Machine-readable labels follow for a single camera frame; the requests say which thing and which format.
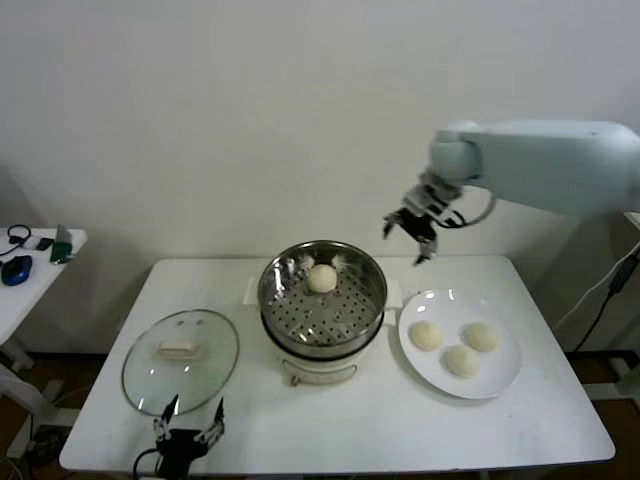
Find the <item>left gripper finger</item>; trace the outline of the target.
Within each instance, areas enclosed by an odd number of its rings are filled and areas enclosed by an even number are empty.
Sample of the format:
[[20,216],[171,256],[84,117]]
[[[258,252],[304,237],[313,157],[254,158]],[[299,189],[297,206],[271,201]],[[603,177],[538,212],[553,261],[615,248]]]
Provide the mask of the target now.
[[153,430],[157,443],[162,443],[171,438],[169,423],[175,413],[175,407],[179,402],[179,395],[176,394],[165,406],[162,414],[153,420]]
[[195,440],[203,445],[215,445],[224,435],[224,433],[224,398],[221,398],[214,415],[213,423],[209,427],[201,431],[195,437]]

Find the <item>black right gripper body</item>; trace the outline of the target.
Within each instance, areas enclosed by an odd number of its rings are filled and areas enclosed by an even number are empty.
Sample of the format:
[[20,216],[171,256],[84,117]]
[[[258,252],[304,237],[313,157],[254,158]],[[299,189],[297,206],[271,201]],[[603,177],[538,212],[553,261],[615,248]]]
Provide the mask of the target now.
[[395,213],[396,224],[419,244],[432,243],[437,240],[437,233],[428,216],[416,216],[410,210],[401,208]]

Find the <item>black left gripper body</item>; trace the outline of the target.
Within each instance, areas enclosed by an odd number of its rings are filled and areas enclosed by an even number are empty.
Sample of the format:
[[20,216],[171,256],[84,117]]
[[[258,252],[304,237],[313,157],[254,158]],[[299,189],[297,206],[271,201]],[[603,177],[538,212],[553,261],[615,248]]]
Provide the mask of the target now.
[[209,447],[198,440],[200,431],[194,429],[171,429],[169,437],[156,441],[160,456],[157,469],[159,476],[188,476],[194,460],[204,457]]

